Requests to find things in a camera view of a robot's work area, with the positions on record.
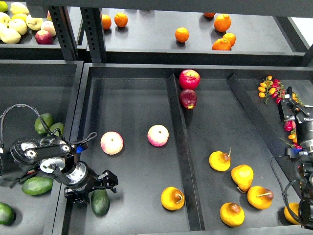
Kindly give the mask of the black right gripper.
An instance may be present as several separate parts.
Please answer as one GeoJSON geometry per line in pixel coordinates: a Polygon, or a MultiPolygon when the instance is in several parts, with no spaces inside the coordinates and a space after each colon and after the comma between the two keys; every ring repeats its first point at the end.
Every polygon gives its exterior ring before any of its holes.
{"type": "Polygon", "coordinates": [[[293,99],[292,87],[288,87],[284,98],[278,104],[282,121],[293,120],[296,123],[297,143],[301,147],[313,145],[313,118],[308,116],[305,106],[293,99]]]}

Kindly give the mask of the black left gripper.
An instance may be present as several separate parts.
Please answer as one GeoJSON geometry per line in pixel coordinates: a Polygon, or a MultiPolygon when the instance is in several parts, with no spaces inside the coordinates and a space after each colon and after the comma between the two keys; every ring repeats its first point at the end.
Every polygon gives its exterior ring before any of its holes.
{"type": "Polygon", "coordinates": [[[69,172],[69,187],[64,188],[64,196],[72,203],[90,203],[89,194],[95,188],[109,189],[117,193],[118,177],[110,170],[97,175],[88,166],[76,166],[69,172]]]}

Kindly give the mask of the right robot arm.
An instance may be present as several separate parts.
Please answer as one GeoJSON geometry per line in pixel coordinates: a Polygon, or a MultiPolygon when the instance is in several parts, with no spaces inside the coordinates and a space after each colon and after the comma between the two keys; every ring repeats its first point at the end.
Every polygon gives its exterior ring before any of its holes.
{"type": "Polygon", "coordinates": [[[301,149],[285,147],[284,155],[280,158],[292,162],[290,171],[292,180],[281,189],[283,201],[291,217],[302,228],[313,228],[313,107],[302,105],[293,99],[292,87],[288,87],[285,97],[278,104],[282,121],[294,121],[297,143],[301,149]],[[287,191],[290,186],[299,187],[300,202],[298,214],[294,213],[288,202],[287,191]]]}

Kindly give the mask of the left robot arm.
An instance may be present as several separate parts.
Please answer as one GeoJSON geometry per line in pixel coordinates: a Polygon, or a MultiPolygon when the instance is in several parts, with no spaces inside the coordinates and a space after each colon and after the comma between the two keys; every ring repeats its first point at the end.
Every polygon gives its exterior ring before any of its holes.
{"type": "Polygon", "coordinates": [[[72,202],[88,203],[89,194],[96,190],[109,189],[116,193],[118,178],[109,170],[97,175],[78,154],[87,149],[87,142],[97,136],[91,132],[81,141],[70,142],[50,131],[39,112],[27,104],[15,104],[5,109],[0,117],[0,128],[4,129],[5,116],[13,108],[29,108],[39,118],[48,137],[17,139],[8,148],[4,146],[4,134],[0,135],[0,179],[5,182],[20,182],[31,171],[43,174],[65,186],[65,198],[72,202]]]}

